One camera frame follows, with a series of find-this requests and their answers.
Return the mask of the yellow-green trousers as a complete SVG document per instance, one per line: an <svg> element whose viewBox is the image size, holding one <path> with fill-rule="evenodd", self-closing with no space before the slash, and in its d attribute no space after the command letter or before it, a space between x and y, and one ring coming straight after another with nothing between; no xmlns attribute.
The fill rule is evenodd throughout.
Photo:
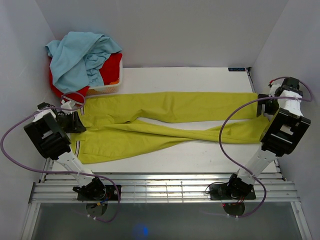
<svg viewBox="0 0 320 240"><path fill-rule="evenodd" d="M83 164L130 158L189 141L257 144L269 121L257 115L257 94L155 92L92 97L79 110L86 130L71 135L71 149ZM184 130L149 123L231 123Z"/></svg>

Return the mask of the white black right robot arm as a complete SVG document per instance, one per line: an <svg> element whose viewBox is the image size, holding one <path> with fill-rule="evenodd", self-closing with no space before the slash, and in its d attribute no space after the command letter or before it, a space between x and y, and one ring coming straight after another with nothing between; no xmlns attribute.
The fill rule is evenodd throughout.
<svg viewBox="0 0 320 240"><path fill-rule="evenodd" d="M232 199L252 193L257 177L271 162L291 154L311 124L301 111L302 82L294 77L282 80L281 84L271 81L269 94L257 97L257 114L273 117L260 136L260 148L244 167L231 175L225 191Z"/></svg>

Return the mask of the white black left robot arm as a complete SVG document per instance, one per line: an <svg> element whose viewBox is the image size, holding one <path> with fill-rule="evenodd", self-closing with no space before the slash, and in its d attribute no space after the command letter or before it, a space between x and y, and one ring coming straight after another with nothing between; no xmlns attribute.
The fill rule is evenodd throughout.
<svg viewBox="0 0 320 240"><path fill-rule="evenodd" d="M88 200L104 199L107 195L105 185L98 177L92 176L93 172L84 167L71 148L68 134L86 131L78 112L57 110L46 102L39 104L37 110L32 122L23 129L40 155L58 162L71 172L77 181L74 192Z"/></svg>

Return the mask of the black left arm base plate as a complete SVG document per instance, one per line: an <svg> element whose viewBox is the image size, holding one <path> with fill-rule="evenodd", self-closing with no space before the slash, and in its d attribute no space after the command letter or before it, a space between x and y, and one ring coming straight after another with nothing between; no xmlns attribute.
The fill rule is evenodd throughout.
<svg viewBox="0 0 320 240"><path fill-rule="evenodd" d="M118 190L116 190L114 185L108 184L104 186L104 190L101 190L94 194L88 193L86 195L82 194L80 187L78 186L74 186L72 190L77 193L76 199L78 201L117 201L118 196L121 198L122 185L117 184L116 186Z"/></svg>

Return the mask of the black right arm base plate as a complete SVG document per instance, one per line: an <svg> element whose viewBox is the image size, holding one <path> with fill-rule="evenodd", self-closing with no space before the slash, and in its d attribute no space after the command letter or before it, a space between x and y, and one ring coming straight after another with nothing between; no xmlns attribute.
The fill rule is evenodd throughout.
<svg viewBox="0 0 320 240"><path fill-rule="evenodd" d="M226 182L214 182L209 184L204 193L209 195L211 200L255 200L256 194L251 190L247 195L239 190L231 190Z"/></svg>

